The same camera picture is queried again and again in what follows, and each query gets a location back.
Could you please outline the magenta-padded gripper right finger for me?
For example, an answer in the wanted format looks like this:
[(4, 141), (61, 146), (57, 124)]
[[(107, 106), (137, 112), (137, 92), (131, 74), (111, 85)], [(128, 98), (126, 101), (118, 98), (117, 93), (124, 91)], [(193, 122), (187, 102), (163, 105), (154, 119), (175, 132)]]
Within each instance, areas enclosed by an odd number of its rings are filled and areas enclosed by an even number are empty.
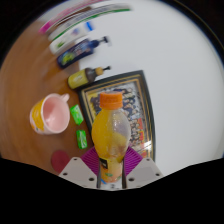
[(122, 188), (143, 187), (163, 177), (151, 158), (143, 158), (129, 147), (123, 159)]

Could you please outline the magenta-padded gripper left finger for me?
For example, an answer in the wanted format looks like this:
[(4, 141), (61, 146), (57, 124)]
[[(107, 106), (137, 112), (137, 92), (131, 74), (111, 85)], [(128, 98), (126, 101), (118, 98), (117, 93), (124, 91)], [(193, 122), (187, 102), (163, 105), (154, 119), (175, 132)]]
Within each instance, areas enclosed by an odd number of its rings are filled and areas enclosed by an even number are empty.
[(97, 189), (100, 186), (99, 172), (98, 154), (92, 147), (81, 157), (73, 157), (59, 176), (81, 187)]

